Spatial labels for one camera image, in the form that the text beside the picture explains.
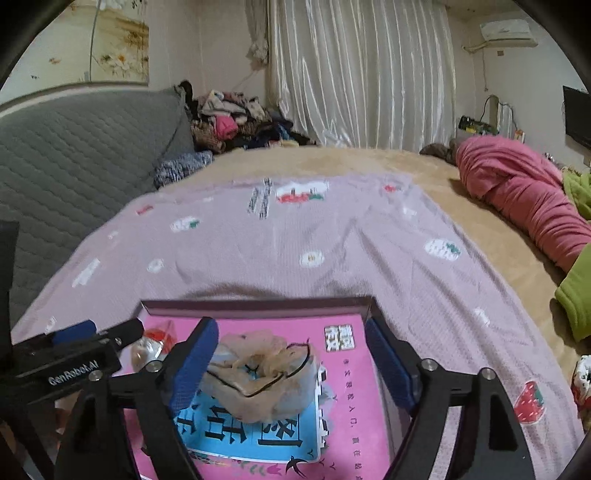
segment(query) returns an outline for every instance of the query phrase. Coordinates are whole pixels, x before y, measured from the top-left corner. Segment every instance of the pile of clothes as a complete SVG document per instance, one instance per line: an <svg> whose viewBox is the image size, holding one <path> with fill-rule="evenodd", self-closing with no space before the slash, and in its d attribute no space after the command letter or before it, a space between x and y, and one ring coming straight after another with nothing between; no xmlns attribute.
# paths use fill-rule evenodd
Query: pile of clothes
<svg viewBox="0 0 591 480"><path fill-rule="evenodd" d="M442 143L432 143L427 145L426 147L423 147L423 149L419 153L421 155L430 155L432 157L441 158L450 165L457 167L456 153L458 147L459 145L456 144L455 139L452 139L449 142L449 148Z"/></svg>
<svg viewBox="0 0 591 480"><path fill-rule="evenodd" d="M280 112L263 108L257 97L212 90L193 99L193 87L188 81L181 82L179 87L185 92L196 151L221 154L235 148L316 145L307 136L294 132L293 123Z"/></svg>
<svg viewBox="0 0 591 480"><path fill-rule="evenodd" d="M184 153L173 160L164 160L154 169L154 187L156 190L176 181L180 181L207 167L213 162L213 154L202 152Z"/></svg>

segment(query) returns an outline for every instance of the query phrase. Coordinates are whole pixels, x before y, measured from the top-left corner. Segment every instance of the air conditioner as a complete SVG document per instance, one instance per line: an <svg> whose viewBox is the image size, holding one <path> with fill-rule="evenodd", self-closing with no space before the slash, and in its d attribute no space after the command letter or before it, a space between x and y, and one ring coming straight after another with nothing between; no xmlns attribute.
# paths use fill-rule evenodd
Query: air conditioner
<svg viewBox="0 0 591 480"><path fill-rule="evenodd" d="M480 25L485 41L534 40L527 20L501 20Z"/></svg>

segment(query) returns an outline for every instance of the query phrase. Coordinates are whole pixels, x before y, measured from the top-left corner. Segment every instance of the plastic bag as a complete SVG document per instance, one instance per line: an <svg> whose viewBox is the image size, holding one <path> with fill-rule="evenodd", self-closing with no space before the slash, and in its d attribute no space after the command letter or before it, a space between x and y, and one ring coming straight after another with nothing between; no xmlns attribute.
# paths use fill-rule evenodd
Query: plastic bag
<svg viewBox="0 0 591 480"><path fill-rule="evenodd" d="M225 335L200 388L237 420L272 423L302 413L314 401L318 367L307 343L288 344L269 330Z"/></svg>
<svg viewBox="0 0 591 480"><path fill-rule="evenodd" d="M139 372L152 360L164 360L175 343L177 336L172 320L146 330L143 337L131 345L134 372Z"/></svg>
<svg viewBox="0 0 591 480"><path fill-rule="evenodd" d="M571 384L574 401L586 432L591 430L591 355L583 355L574 369Z"/></svg>

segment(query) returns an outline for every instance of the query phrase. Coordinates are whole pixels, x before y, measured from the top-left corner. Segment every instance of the green cloth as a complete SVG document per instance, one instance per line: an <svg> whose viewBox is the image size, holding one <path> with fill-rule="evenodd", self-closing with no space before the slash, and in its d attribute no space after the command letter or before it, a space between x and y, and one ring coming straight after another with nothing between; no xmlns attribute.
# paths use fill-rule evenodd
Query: green cloth
<svg viewBox="0 0 591 480"><path fill-rule="evenodd" d="M577 207L581 217L591 220L591 174L579 175L572 170L563 170L564 192Z"/></svg>
<svg viewBox="0 0 591 480"><path fill-rule="evenodd" d="M554 296L569 316L574 339L591 336L591 244L583 248Z"/></svg>

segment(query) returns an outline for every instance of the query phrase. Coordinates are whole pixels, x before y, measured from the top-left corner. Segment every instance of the pink bedsheet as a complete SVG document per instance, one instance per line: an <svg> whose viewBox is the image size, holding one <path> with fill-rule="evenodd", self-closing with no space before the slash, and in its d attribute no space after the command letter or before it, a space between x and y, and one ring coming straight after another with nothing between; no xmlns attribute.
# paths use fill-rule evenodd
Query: pink bedsheet
<svg viewBox="0 0 591 480"><path fill-rule="evenodd" d="M564 194L560 171L527 145L473 137L458 149L456 163L470 195L526 231L565 272L591 243L591 227Z"/></svg>

